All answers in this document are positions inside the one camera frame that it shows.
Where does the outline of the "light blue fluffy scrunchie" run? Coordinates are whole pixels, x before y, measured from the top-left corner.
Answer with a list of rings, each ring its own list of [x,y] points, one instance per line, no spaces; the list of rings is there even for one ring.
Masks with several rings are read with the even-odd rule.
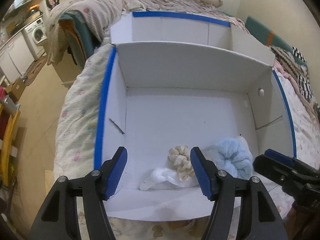
[[[227,171],[234,178],[248,180],[253,174],[253,157],[242,136],[225,138],[216,145],[204,148],[202,152],[219,170]]]

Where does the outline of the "patterned white bed quilt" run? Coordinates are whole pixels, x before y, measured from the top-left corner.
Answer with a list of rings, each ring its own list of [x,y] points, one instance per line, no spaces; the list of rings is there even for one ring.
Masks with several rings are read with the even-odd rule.
[[[55,139],[55,178],[78,178],[93,169],[100,90],[111,47],[106,43],[97,49],[67,92]],[[319,127],[302,104],[293,78],[279,63],[274,70],[293,110],[298,159],[319,169]],[[181,222],[110,219],[117,239],[200,239],[207,222],[208,217]]]

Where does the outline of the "black white striped cloth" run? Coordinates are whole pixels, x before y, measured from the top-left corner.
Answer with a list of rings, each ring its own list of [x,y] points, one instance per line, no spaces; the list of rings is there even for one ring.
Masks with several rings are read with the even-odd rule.
[[[289,75],[288,79],[293,82],[293,87],[307,112],[319,121],[319,104],[313,96],[306,68],[298,64],[289,51],[277,46],[271,46],[270,49],[284,72]]]

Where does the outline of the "white kitchen cabinet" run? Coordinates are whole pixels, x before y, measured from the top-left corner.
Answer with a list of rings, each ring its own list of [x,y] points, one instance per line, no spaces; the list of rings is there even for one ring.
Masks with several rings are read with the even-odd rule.
[[[42,46],[33,46],[23,31],[17,32],[1,47],[1,71],[9,82],[23,77],[29,67],[44,54]]]

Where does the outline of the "cardboard box on floor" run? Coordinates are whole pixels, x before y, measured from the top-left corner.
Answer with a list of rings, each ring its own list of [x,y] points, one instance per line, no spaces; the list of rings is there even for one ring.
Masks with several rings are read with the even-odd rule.
[[[20,77],[18,77],[15,81],[8,85],[5,90],[12,101],[17,102],[25,90],[25,83]]]

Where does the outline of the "white box with blue edges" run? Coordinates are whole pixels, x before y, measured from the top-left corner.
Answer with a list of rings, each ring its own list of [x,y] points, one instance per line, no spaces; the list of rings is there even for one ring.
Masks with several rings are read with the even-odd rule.
[[[254,157],[268,149],[297,155],[275,55],[248,32],[201,15],[141,11],[110,34],[94,168],[120,146],[128,161],[105,203],[109,216],[160,222],[210,214],[197,186],[139,188],[154,169],[172,167],[169,150],[178,145],[205,148],[240,135]]]

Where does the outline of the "teal cushion with orange stripe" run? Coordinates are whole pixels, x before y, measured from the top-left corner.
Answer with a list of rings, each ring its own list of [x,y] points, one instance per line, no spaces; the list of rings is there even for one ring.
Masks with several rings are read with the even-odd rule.
[[[297,64],[307,67],[303,55],[296,47],[287,44],[280,36],[275,34],[272,30],[270,30],[268,27],[266,27],[256,19],[248,16],[245,27],[263,45],[268,47],[280,47],[281,49],[291,53]]]

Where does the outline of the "white washing machine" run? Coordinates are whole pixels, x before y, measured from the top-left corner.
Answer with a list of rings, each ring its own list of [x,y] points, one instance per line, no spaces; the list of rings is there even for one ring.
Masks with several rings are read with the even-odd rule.
[[[42,17],[35,19],[23,29],[26,41],[32,46],[41,46],[46,41],[46,28]]]

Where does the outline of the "yellow wooden rack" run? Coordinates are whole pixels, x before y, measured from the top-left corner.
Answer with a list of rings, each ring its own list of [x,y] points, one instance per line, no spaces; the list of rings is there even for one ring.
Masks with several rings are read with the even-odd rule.
[[[3,140],[1,140],[1,180],[4,187],[9,187],[14,172],[14,168],[11,168],[12,165],[10,163],[12,141],[15,137],[21,112],[19,110],[15,110],[11,114],[5,110],[4,104],[1,102],[1,114],[3,112],[7,113],[9,118],[7,124],[5,125]]]

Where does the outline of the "cream patterned scrunchie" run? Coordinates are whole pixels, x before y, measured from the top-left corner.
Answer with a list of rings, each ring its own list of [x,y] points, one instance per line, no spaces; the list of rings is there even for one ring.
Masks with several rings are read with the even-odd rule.
[[[179,145],[169,150],[168,158],[173,162],[181,181],[187,181],[195,176],[190,160],[190,150],[187,145]]]

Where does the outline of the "white fluffy soft item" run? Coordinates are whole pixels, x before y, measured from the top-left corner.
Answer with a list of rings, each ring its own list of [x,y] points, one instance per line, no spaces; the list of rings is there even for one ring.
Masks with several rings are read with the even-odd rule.
[[[198,185],[199,183],[195,176],[187,180],[180,180],[176,170],[156,168],[151,172],[150,176],[140,184],[139,189],[142,191],[171,190],[196,187]]]

